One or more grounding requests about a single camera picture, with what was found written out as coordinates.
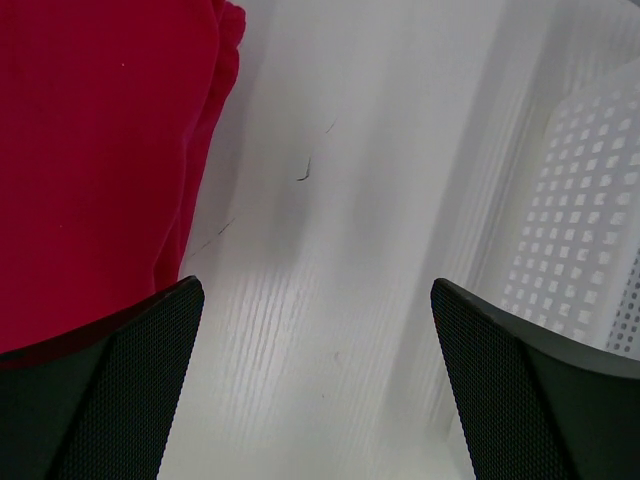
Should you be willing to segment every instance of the white wooden surface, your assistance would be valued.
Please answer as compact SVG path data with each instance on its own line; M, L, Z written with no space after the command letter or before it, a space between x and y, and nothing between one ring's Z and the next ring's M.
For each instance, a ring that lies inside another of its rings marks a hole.
M159 478L457 478L424 268L504 1L240 3Z

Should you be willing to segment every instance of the red cloth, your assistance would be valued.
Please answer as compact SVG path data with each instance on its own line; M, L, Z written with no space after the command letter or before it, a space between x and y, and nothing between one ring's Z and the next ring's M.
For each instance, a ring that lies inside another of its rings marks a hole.
M0 352L176 281L244 26L224 0L0 3Z

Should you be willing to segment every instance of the square hole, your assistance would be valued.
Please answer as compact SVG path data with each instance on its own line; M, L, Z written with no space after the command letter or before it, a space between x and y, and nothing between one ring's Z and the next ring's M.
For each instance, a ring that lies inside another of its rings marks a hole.
M613 141L611 148L613 150L620 150L624 147L625 137L618 137Z
M624 219L627 216L624 212L616 212L611 216L611 225L620 226L624 223Z
M613 155L607 159L607 168L614 168L618 164L618 160L620 157L618 155Z
M616 203L618 205L629 205L630 201L631 194L629 192L621 193L620 195L618 195L618 198L616 198Z
M624 176L625 185L635 185L637 181L638 181L638 172L627 173Z
M597 271L591 275L591 283L594 285L602 285L604 282L604 272Z
M580 313L578 314L578 321L585 325L589 325L589 320L591 320L591 312L580 310Z
M579 328L573 329L573 339L576 342L584 343L584 339L587 336L584 330L580 330Z
M607 198L607 194L606 193L598 193L593 199L593 204L594 205L604 205L604 199L605 198Z
M618 234L616 232L607 232L604 234L603 243L605 245L615 245L618 241Z
M600 252L598 255L598 263L600 265L607 265L611 261L611 253L609 252Z
M593 290L589 290L587 294L584 296L584 301L591 305L594 305L597 299L598 299L598 293L594 292Z
M556 320L553 324L553 327L551 327L551 330L556 333L562 333L562 331L564 330L564 324Z

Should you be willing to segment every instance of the black mesh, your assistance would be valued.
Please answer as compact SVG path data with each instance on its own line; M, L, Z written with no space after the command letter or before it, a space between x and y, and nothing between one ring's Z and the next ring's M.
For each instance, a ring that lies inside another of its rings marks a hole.
M50 478L156 478L203 302L200 283L183 282L112 336Z
M447 282L431 299L477 478L574 479L522 344Z

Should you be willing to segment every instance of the perforated plastic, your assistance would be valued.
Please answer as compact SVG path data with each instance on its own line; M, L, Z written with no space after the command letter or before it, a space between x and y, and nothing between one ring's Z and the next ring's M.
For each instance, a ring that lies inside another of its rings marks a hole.
M48 478L156 478L203 303L186 280L113 335Z
M633 294L624 287L640 240L638 80L634 61L554 111L503 284L505 310L601 349Z
M431 299L477 478L576 478L522 345L446 282Z

